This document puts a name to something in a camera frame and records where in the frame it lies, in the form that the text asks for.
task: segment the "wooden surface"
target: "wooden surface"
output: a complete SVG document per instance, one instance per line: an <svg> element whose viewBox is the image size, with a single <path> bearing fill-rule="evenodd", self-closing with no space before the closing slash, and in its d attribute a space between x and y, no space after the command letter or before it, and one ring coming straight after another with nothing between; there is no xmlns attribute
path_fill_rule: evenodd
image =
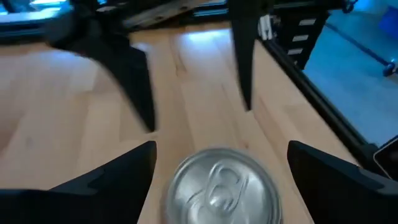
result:
<svg viewBox="0 0 398 224"><path fill-rule="evenodd" d="M159 130L142 130L97 63L44 44L0 48L0 187L49 189L153 139L158 159L139 223L160 223L175 168L211 146L247 151L270 172L285 223L311 223L286 159L295 139L354 162L256 43L254 111L236 83L228 24L132 35L147 52Z"/></svg>

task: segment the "blue floor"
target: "blue floor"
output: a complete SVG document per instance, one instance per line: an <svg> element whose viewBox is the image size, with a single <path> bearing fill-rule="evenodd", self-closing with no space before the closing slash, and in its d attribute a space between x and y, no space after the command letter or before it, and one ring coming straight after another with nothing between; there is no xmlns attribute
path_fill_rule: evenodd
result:
<svg viewBox="0 0 398 224"><path fill-rule="evenodd" d="M398 40L386 37L376 21L338 14L328 22L382 57L398 56ZM304 73L368 142L380 146L398 134L398 75L385 78L382 69L325 27Z"/></svg>

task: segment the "silver can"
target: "silver can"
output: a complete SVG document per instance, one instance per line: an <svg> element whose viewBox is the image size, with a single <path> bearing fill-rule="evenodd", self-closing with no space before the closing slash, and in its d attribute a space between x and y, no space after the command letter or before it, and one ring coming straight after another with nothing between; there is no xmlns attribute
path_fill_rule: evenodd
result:
<svg viewBox="0 0 398 224"><path fill-rule="evenodd" d="M185 159L165 199L167 224L280 224L279 196L267 172L232 149Z"/></svg>

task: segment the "pull tab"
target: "pull tab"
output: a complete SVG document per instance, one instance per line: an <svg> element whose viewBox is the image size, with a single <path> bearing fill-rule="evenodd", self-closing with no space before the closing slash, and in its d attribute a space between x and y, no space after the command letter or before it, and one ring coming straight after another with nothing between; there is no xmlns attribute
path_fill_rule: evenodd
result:
<svg viewBox="0 0 398 224"><path fill-rule="evenodd" d="M228 161L219 161L210 171L205 190L206 206L217 215L230 215L236 208L247 180Z"/></svg>

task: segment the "wooden table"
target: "wooden table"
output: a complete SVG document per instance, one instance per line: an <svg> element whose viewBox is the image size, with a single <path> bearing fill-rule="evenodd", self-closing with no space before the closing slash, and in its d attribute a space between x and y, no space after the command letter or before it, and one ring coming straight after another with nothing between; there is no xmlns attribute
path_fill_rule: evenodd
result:
<svg viewBox="0 0 398 224"><path fill-rule="evenodd" d="M287 143L355 161L260 43L254 110L244 111L228 26L131 36L151 70L159 130L150 134L96 62L44 44L1 47L0 187L49 189L151 139L158 159L139 223L158 224L162 192L178 164L201 149L228 146L270 172L285 223L311 223L290 174Z"/></svg>

